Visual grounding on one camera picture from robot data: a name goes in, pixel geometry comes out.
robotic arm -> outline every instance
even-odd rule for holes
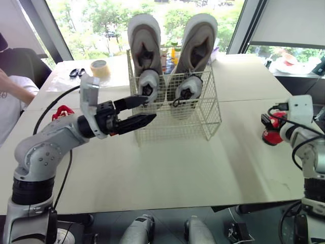
[[[84,115],[52,121],[41,132],[21,141],[15,150],[13,194],[8,201],[3,243],[54,243],[56,211],[53,186],[63,156],[92,137],[121,135],[149,124],[156,114],[136,114],[119,120],[118,114],[144,104],[147,97],[132,96],[97,104],[99,79],[83,75],[80,104]]]
[[[325,242],[325,137],[324,134],[310,128],[313,119],[312,99],[309,95],[294,96],[287,103],[279,104],[272,109],[287,111],[287,119],[282,120],[287,122],[282,124],[279,134],[293,148],[294,162],[294,155],[301,159],[305,178],[305,197],[301,200],[304,213],[295,217],[294,243],[323,243]]]

white sneaker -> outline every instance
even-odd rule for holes
[[[198,99],[203,82],[192,72],[204,71],[217,36],[217,21],[209,14],[198,14],[187,22],[179,62],[168,82],[167,100],[173,101],[172,115],[179,119],[187,118],[195,108],[195,102],[179,103],[179,100]],[[184,77],[173,74],[185,73]]]
[[[163,102],[166,85],[160,59],[160,28],[149,14],[134,16],[127,27],[138,94],[148,96],[147,103]]]

person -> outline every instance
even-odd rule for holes
[[[0,69],[0,147],[38,91],[29,78],[15,75],[8,77]]]

tape roll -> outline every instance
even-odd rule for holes
[[[110,78],[111,72],[105,60],[96,60],[90,65],[94,77],[100,78],[102,81],[107,81]]]

scissors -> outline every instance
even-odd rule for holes
[[[77,76],[81,77],[84,73],[86,73],[85,69],[84,68],[81,68],[81,69],[73,69],[71,72],[70,72],[70,77],[72,78],[76,78]]]

